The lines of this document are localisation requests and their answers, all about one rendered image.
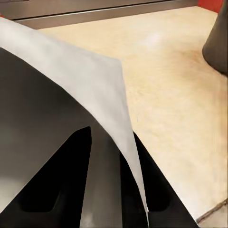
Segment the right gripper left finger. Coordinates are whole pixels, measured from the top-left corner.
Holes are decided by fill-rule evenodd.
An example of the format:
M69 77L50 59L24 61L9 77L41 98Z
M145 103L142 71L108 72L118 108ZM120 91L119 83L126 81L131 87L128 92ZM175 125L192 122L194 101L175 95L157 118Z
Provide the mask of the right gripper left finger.
M74 132L0 213L0 228L79 228L91 127Z

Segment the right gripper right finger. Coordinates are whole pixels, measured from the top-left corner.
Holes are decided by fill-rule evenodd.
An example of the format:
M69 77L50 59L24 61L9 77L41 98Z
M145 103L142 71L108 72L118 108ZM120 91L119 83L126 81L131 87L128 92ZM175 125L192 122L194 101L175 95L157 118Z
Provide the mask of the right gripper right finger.
M137 207L133 174L120 152L123 228L199 228L140 138L133 134L141 164L149 222L146 212Z

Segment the paper coffee filter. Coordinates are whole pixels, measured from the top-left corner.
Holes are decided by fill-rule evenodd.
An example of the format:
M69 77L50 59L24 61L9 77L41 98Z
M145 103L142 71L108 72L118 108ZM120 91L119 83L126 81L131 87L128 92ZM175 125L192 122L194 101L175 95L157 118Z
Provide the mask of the paper coffee filter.
M79 228L123 228L120 152L149 222L122 60L0 17L0 213L88 126L92 145Z

